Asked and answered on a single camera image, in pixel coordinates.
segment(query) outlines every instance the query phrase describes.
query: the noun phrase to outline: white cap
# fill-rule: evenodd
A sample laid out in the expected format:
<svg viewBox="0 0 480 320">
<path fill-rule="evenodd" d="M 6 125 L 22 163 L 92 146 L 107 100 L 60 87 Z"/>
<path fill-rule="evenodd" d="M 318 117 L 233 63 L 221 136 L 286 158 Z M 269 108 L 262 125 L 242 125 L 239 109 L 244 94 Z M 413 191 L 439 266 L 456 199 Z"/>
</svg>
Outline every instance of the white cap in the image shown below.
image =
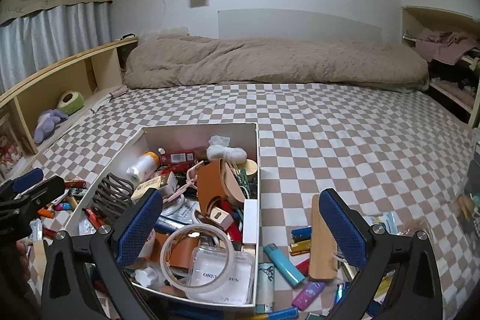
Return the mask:
<svg viewBox="0 0 480 320">
<path fill-rule="evenodd" d="M 143 287 L 151 287 L 158 283 L 158 273 L 150 266 L 135 270 L 135 279 Z"/>
</svg>

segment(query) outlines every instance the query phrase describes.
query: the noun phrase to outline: green plush toy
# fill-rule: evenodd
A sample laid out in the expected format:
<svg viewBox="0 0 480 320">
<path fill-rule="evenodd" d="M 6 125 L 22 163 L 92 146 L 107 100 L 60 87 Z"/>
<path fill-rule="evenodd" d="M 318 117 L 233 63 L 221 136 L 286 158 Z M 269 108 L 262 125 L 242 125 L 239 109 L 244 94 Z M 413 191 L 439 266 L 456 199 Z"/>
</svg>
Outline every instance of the green plush toy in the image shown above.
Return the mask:
<svg viewBox="0 0 480 320">
<path fill-rule="evenodd" d="M 66 91 L 60 97 L 57 109 L 62 110 L 68 115 L 72 115 L 83 108 L 85 99 L 78 91 Z"/>
</svg>

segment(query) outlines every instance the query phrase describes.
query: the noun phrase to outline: metal screw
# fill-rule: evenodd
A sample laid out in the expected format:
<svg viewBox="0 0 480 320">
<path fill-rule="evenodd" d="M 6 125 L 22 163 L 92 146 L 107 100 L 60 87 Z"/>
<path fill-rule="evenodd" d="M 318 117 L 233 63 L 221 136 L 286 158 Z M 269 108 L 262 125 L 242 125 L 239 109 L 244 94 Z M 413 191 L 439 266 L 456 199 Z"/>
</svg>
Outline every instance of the metal screw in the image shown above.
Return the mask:
<svg viewBox="0 0 480 320">
<path fill-rule="evenodd" d="M 66 235 L 67 235 L 66 231 L 58 231 L 57 234 L 55 235 L 55 238 L 57 240 L 62 240 Z"/>
<path fill-rule="evenodd" d="M 372 227 L 372 230 L 377 234 L 377 235 L 383 235 L 385 233 L 385 228 L 383 228 L 380 224 L 375 224 Z"/>
<path fill-rule="evenodd" d="M 417 238 L 419 238 L 420 240 L 427 240 L 428 235 L 424 231 L 418 231 Z"/>
<path fill-rule="evenodd" d="M 101 226 L 98 229 L 98 231 L 100 232 L 101 235 L 109 234 L 111 230 L 112 230 L 112 227 L 108 226 L 108 225 Z"/>
</svg>

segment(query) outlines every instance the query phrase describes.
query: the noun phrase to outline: plastic case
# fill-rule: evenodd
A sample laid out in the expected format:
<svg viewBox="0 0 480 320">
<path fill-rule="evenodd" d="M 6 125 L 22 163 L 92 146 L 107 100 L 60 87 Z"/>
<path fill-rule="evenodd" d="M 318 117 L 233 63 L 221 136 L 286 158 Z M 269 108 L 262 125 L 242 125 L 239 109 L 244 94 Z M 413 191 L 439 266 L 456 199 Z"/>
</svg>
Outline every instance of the plastic case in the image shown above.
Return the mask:
<svg viewBox="0 0 480 320">
<path fill-rule="evenodd" d="M 227 253 L 213 247 L 200 246 L 192 253 L 189 285 L 201 286 L 213 281 L 225 267 Z M 214 304 L 250 304 L 255 279 L 255 258 L 248 252 L 235 251 L 234 270 L 221 287 L 206 293 L 187 293 L 190 300 Z"/>
</svg>

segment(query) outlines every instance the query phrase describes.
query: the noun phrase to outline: purple stuffed animal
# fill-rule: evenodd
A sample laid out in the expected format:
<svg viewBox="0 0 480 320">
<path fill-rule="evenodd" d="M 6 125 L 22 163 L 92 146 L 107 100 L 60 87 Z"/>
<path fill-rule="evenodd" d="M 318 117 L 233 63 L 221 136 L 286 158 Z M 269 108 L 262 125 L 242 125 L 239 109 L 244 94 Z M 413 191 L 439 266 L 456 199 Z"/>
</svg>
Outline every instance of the purple stuffed animal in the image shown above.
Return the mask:
<svg viewBox="0 0 480 320">
<path fill-rule="evenodd" d="M 40 117 L 38 117 L 38 125 L 37 128 L 35 128 L 33 141 L 37 144 L 40 144 L 51 133 L 53 133 L 55 125 L 66 118 L 68 118 L 68 115 L 66 115 L 62 110 L 45 110 L 40 114 Z"/>
</svg>

